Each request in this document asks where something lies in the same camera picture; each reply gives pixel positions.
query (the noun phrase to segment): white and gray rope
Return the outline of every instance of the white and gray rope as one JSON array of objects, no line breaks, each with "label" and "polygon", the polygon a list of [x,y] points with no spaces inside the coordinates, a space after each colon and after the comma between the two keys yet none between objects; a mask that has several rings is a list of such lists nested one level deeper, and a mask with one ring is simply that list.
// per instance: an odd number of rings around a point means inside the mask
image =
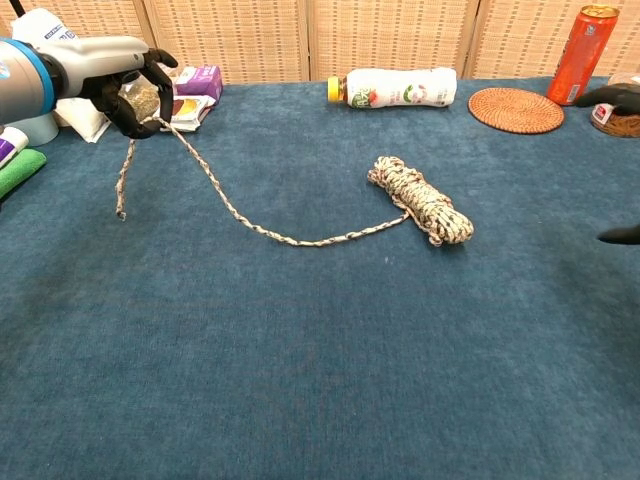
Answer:
[{"label": "white and gray rope", "polygon": [[[240,214],[225,195],[220,186],[220,182],[211,171],[209,164],[191,144],[185,140],[182,134],[159,117],[147,118],[143,122],[149,120],[158,120],[182,142],[204,170],[207,177],[209,177],[209,180],[211,180],[213,187],[220,195],[225,207],[237,221],[247,228],[278,242],[295,247],[324,247],[380,232],[404,222],[409,217],[413,218],[418,227],[429,235],[429,241],[435,246],[440,246],[443,243],[461,243],[470,239],[473,235],[474,229],[472,223],[467,217],[453,208],[451,199],[429,185],[420,172],[406,167],[404,162],[397,157],[379,157],[373,169],[369,171],[368,179],[370,182],[384,188],[391,196],[394,205],[405,211],[401,217],[383,222],[374,227],[364,228],[357,232],[349,232],[316,241],[297,240],[282,235],[251,223],[245,216]],[[135,147],[136,141],[133,139],[130,140],[127,157],[120,170],[115,187],[117,196],[116,214],[123,221],[126,218],[124,206],[127,172],[133,163]]]}]

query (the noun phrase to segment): red can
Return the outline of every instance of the red can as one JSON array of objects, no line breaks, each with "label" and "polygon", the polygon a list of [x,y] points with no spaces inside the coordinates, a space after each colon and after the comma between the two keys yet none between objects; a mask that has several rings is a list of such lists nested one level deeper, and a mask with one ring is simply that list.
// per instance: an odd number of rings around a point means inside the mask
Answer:
[{"label": "red can", "polygon": [[571,105],[582,95],[598,65],[620,11],[607,5],[587,5],[569,34],[547,98],[558,105]]}]

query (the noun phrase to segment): rattan coaster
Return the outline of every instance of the rattan coaster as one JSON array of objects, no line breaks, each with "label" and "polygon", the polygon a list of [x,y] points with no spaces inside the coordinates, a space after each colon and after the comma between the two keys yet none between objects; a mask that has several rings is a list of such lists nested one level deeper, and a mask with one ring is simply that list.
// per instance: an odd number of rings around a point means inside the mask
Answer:
[{"label": "rattan coaster", "polygon": [[469,111],[480,122],[511,133],[546,133],[564,121],[558,104],[518,88],[486,88],[469,99]]}]

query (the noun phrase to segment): purple packaging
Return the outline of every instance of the purple packaging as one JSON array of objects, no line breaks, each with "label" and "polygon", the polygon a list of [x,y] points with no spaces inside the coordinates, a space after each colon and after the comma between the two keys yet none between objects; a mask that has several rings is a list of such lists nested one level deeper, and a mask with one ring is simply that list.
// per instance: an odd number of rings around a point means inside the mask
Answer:
[{"label": "purple packaging", "polygon": [[176,80],[178,95],[208,95],[220,101],[222,95],[222,74],[217,66],[185,67]]}]

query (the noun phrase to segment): beige room divider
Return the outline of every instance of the beige room divider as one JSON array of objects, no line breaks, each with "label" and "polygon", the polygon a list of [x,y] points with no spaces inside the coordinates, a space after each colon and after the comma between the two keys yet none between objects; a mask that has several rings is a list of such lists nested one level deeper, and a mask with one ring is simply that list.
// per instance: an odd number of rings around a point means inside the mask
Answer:
[{"label": "beige room divider", "polygon": [[[133,35],[227,84],[324,81],[357,67],[453,67],[466,78],[553,75],[579,0],[22,0],[80,36]],[[640,72],[640,0],[597,75]],[[0,35],[15,18],[0,0]]]},{"label": "beige room divider", "polygon": [[308,0],[311,79],[357,67],[462,73],[479,0]]},{"label": "beige room divider", "polygon": [[[612,0],[620,8],[596,75],[640,71],[640,1]],[[482,0],[465,76],[553,75],[584,1]]]},{"label": "beige room divider", "polygon": [[145,0],[160,47],[227,83],[309,78],[306,0]]}]

